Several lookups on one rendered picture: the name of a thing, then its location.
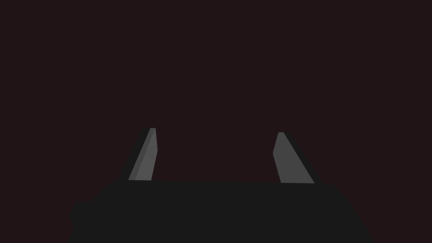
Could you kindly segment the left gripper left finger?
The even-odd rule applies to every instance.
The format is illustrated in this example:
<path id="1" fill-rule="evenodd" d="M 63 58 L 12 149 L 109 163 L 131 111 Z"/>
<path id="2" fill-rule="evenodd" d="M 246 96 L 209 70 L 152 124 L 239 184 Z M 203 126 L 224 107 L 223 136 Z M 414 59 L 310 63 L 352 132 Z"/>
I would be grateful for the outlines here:
<path id="1" fill-rule="evenodd" d="M 119 180 L 151 180 L 157 152 L 156 128 L 143 128 L 120 172 Z"/>

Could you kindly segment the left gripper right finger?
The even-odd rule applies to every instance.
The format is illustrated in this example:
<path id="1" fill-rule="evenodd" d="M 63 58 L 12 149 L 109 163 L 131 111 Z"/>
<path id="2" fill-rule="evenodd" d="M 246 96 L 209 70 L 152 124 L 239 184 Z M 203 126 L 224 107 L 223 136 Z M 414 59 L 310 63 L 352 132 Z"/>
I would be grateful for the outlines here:
<path id="1" fill-rule="evenodd" d="M 279 132 L 273 147 L 273 158 L 281 183 L 321 184 L 299 144 L 288 132 Z"/>

